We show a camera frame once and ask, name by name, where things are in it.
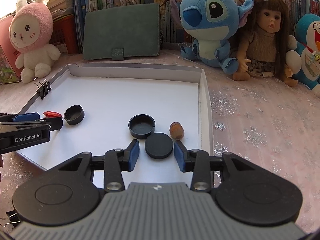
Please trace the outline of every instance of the gray ribbed panel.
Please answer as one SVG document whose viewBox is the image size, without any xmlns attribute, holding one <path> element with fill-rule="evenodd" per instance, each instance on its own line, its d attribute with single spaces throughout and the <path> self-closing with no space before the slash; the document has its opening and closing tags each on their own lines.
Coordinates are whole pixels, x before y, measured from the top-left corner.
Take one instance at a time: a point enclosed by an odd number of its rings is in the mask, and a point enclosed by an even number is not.
<svg viewBox="0 0 320 240">
<path fill-rule="evenodd" d="M 21 223 L 17 240 L 297 240 L 304 233 L 289 223 L 257 228 L 230 219 L 207 193 L 184 183 L 131 183 L 126 191 L 108 193 L 86 218 L 63 227 Z"/>
</svg>

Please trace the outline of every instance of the red plastic basket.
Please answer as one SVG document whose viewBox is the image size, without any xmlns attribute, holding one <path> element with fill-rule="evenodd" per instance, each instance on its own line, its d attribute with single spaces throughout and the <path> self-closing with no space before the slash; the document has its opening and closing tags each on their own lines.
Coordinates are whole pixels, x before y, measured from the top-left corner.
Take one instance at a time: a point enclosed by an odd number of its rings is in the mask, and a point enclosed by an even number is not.
<svg viewBox="0 0 320 240">
<path fill-rule="evenodd" d="M 69 15 L 53 23 L 50 44 L 55 45 L 62 54 L 79 53 L 75 16 Z"/>
</svg>

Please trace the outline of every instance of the plush toy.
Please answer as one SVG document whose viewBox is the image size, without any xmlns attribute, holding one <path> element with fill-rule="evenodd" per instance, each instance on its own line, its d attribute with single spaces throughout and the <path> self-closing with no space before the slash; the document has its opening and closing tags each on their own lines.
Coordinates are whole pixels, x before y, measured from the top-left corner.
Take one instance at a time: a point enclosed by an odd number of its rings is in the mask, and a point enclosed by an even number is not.
<svg viewBox="0 0 320 240">
<path fill-rule="evenodd" d="M 296 46 L 287 52 L 286 62 L 293 78 L 320 97 L 320 17 L 305 14 L 297 23 Z"/>
<path fill-rule="evenodd" d="M 21 52 L 16 60 L 16 67 L 24 69 L 21 81 L 29 83 L 35 77 L 47 76 L 54 61 L 60 57 L 56 46 L 49 44 L 53 31 L 53 20 L 47 3 L 49 0 L 27 0 L 17 2 L 16 11 L 10 28 L 10 41 Z"/>
<path fill-rule="evenodd" d="M 246 23 L 254 0 L 237 6 L 234 0 L 170 0 L 171 13 L 177 24 L 195 38 L 191 48 L 181 47 L 181 56 L 200 59 L 211 67 L 221 67 L 226 74 L 238 69 L 238 61 L 229 57 L 227 40 Z"/>
</svg>

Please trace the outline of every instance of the pink rabbit plush toy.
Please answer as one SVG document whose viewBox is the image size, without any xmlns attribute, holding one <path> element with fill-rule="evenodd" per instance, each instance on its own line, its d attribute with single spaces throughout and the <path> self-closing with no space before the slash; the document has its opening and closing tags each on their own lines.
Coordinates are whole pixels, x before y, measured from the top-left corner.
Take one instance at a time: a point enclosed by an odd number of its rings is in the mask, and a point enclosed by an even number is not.
<svg viewBox="0 0 320 240">
<path fill-rule="evenodd" d="M 53 31 L 53 20 L 46 6 L 49 0 L 36 0 L 28 3 L 19 0 L 10 28 L 10 41 L 21 52 L 16 60 L 16 67 L 24 69 L 21 81 L 29 83 L 35 77 L 47 76 L 54 62 L 59 59 L 60 51 L 49 40 Z"/>
</svg>

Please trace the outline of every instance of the doll's brown hair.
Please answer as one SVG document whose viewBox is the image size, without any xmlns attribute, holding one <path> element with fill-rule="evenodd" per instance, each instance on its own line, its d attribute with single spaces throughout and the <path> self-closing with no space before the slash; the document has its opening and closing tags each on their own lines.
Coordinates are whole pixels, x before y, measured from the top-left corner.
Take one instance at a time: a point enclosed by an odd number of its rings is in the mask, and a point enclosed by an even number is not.
<svg viewBox="0 0 320 240">
<path fill-rule="evenodd" d="M 276 66 L 275 75 L 284 75 L 285 54 L 289 37 L 289 11 L 287 5 L 282 0 L 254 0 L 252 12 L 247 17 L 246 25 L 241 28 L 244 31 L 252 33 L 256 26 L 256 20 L 261 10 L 278 11 L 281 13 L 281 27 L 275 34 L 276 38 Z"/>
</svg>

